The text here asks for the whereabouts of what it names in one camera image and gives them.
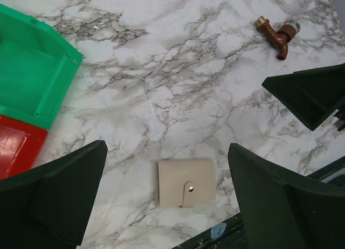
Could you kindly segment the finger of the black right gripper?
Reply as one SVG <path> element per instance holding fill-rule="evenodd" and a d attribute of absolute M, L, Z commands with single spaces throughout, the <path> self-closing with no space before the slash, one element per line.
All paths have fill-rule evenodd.
<path fill-rule="evenodd" d="M 344 130 L 344 64 L 268 77 L 262 86 L 308 129 L 333 115 L 338 131 Z"/>

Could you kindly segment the beige card holder wallet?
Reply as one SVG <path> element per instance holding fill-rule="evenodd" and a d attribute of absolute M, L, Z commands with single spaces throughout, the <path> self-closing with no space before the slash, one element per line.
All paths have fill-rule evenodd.
<path fill-rule="evenodd" d="M 192 208 L 216 199 L 215 164 L 210 159 L 164 160 L 157 163 L 156 205 Z"/>

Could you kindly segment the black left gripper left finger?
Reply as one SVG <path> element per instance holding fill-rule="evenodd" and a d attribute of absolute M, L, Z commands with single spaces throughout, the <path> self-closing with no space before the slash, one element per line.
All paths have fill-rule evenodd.
<path fill-rule="evenodd" d="M 1 180 L 1 248 L 80 246 L 107 153 L 97 140 Z"/>

